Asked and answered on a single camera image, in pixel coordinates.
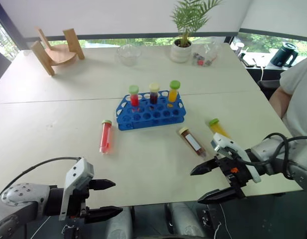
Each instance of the person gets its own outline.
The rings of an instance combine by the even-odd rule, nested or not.
[[[293,136],[307,136],[307,58],[281,74],[269,102]]]

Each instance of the tube label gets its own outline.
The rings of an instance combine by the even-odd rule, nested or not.
[[[192,135],[188,134],[185,136],[185,138],[190,143],[190,145],[192,145],[195,151],[198,151],[201,148],[199,143],[192,137]]]

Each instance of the white shirt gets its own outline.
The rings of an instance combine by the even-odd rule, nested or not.
[[[307,58],[281,74],[282,89],[292,95],[283,122],[293,136],[307,136]]]

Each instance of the test tube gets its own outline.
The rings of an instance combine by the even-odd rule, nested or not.
[[[212,130],[213,133],[219,133],[225,137],[230,138],[230,136],[225,132],[225,130],[221,127],[221,125],[219,124],[219,119],[215,118],[212,119],[209,123],[209,128]]]
[[[184,127],[179,130],[179,134],[185,139],[186,142],[189,143],[191,148],[195,151],[198,156],[206,158],[206,151],[201,146],[201,144],[193,137],[190,133],[189,128]]]
[[[132,106],[139,106],[139,87],[136,85],[131,85],[129,87],[129,93],[130,93],[130,101]]]
[[[158,91],[160,89],[160,86],[158,83],[151,83],[149,85],[150,88],[150,103],[156,104],[158,103]]]
[[[171,81],[170,82],[170,91],[169,91],[169,102],[175,102],[178,96],[178,89],[180,88],[180,81]]]
[[[103,120],[102,121],[102,139],[100,142],[99,151],[101,153],[108,153],[109,152],[109,140],[110,140],[110,128],[112,122],[110,120]]]

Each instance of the wooden stand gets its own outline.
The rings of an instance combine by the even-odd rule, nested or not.
[[[37,31],[39,38],[46,45],[46,49],[44,49],[40,41],[36,41],[31,46],[31,49],[49,75],[55,75],[52,66],[66,64],[67,62],[73,60],[76,55],[78,55],[80,60],[85,58],[73,28],[63,30],[68,45],[60,44],[51,46],[43,31],[40,28],[37,28]]]

